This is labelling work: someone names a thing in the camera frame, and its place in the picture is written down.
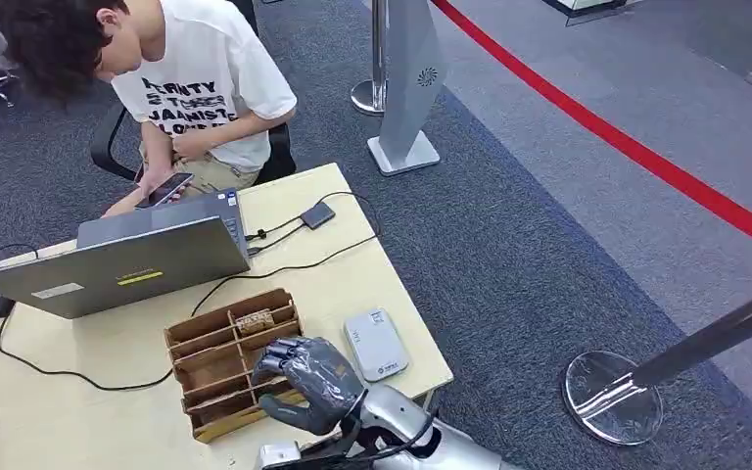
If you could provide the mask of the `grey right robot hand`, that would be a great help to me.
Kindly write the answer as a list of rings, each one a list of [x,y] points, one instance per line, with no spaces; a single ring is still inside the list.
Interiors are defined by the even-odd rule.
[[[258,398],[264,412],[315,436],[329,434],[355,409],[366,389],[350,362],[321,337],[278,338],[258,359],[251,383],[283,377],[307,401],[306,406],[283,402],[273,395]]]

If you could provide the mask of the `person's left hand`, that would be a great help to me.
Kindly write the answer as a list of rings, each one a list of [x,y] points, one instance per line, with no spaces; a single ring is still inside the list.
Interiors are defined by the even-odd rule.
[[[181,160],[199,160],[207,155],[215,142],[206,129],[190,129],[172,140],[172,149]]]

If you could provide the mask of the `person's right hand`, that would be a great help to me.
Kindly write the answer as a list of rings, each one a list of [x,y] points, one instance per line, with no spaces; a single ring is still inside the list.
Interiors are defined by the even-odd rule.
[[[161,167],[157,165],[144,165],[143,172],[139,182],[136,196],[139,200],[149,197],[165,181],[174,175],[171,166]]]

